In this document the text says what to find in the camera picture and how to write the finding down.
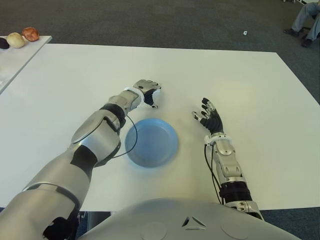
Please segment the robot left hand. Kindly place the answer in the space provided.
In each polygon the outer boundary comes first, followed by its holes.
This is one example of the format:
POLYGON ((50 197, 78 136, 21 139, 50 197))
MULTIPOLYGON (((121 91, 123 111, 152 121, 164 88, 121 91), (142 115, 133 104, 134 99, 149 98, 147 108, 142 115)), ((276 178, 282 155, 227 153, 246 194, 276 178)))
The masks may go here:
POLYGON ((142 101, 145 104, 151 106, 154 109, 158 108, 158 105, 155 103, 155 95, 158 94, 162 89, 159 83, 152 80, 141 79, 133 85, 133 88, 142 93, 142 101))

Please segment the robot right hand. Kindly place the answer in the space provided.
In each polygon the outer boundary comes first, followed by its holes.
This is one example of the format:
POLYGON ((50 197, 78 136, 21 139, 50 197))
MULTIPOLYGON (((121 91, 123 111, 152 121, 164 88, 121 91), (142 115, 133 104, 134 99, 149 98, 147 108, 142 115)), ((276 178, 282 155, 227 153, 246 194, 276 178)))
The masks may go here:
POLYGON ((204 126, 209 132, 213 135, 216 133, 223 133, 223 122, 222 119, 213 105, 213 103, 207 99, 202 99, 202 111, 201 113, 197 113, 195 111, 192 112, 192 116, 196 119, 202 126, 204 126))

